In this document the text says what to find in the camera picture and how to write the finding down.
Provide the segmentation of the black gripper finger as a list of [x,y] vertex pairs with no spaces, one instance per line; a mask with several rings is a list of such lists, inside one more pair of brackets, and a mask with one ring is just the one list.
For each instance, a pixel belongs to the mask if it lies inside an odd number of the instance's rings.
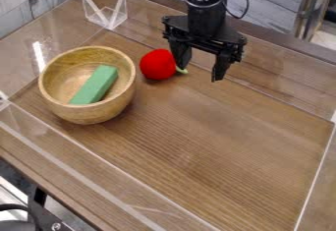
[[220,53],[216,56],[215,64],[212,66],[211,71],[211,81],[222,81],[226,75],[226,72],[230,68],[231,62],[230,62],[230,55],[227,53]]
[[184,70],[191,62],[192,47],[188,43],[179,41],[171,41],[170,47],[176,61],[176,65],[182,70]]

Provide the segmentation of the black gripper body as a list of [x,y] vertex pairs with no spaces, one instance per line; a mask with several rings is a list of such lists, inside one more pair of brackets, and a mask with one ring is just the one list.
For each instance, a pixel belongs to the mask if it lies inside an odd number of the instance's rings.
[[186,15],[166,16],[163,37],[171,41],[186,42],[192,50],[199,49],[215,56],[230,55],[230,62],[240,62],[247,37],[226,22],[226,1],[211,5],[188,4]]

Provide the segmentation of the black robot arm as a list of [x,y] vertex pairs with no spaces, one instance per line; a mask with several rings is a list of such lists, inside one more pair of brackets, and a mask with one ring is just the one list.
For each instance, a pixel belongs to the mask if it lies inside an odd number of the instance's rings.
[[212,54],[211,80],[222,81],[230,66],[242,61],[247,37],[226,22],[227,0],[186,0],[186,3],[186,16],[163,17],[163,37],[182,70],[191,62],[194,48]]

